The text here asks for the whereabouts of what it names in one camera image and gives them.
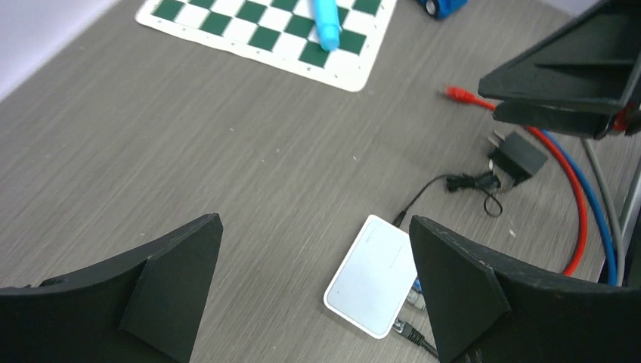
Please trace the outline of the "white network switch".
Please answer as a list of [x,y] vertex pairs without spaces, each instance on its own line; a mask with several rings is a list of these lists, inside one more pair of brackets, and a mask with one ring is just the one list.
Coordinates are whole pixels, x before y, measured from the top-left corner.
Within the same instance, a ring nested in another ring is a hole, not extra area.
[[381,340],[391,331],[415,279],[409,235],[370,215],[324,292],[324,305]]

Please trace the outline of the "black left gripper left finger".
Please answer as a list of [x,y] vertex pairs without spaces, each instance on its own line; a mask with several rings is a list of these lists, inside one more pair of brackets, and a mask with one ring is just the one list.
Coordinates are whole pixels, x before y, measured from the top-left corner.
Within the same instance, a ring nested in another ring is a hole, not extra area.
[[3,362],[187,362],[217,263],[216,213],[36,287],[1,290]]

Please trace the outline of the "black power adapter with cord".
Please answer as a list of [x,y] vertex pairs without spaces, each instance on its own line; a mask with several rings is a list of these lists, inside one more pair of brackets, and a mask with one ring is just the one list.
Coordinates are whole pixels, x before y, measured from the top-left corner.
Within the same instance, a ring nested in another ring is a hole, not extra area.
[[492,167],[481,174],[446,173],[429,180],[393,218],[392,225],[399,228],[409,209],[426,189],[439,181],[444,182],[445,190],[449,193],[471,190],[483,194],[483,209],[486,215],[497,218],[503,214],[503,205],[497,199],[497,195],[530,179],[541,169],[548,157],[520,134],[512,132],[494,145],[488,159]]

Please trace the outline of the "green white chessboard mat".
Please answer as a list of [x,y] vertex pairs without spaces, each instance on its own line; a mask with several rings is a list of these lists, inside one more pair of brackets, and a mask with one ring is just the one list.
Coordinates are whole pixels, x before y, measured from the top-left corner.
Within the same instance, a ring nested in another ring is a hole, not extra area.
[[366,85],[396,7],[394,1],[338,1],[339,47],[322,49],[311,1],[146,1],[136,21],[162,33],[359,92]]

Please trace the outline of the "light blue toy microphone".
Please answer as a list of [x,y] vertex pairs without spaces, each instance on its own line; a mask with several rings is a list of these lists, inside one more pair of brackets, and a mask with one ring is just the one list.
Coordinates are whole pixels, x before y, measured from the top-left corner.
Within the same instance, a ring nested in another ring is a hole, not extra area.
[[320,46],[331,52],[339,48],[341,26],[336,0],[313,0],[313,15]]

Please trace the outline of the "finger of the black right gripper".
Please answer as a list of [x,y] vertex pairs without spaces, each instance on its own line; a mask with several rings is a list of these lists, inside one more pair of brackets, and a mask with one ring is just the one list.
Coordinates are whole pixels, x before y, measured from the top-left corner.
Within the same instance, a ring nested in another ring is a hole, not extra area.
[[504,101],[493,112],[496,121],[530,126],[564,135],[601,139],[608,134],[623,104],[597,101]]
[[483,76],[497,100],[615,114],[640,100],[640,3],[599,1]]

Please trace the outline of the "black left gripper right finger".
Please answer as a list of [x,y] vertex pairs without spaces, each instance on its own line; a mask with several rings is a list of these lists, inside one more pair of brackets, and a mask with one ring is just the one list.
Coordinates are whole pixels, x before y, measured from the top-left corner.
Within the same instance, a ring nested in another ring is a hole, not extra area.
[[638,362],[640,291],[566,277],[422,216],[409,225],[442,362]]

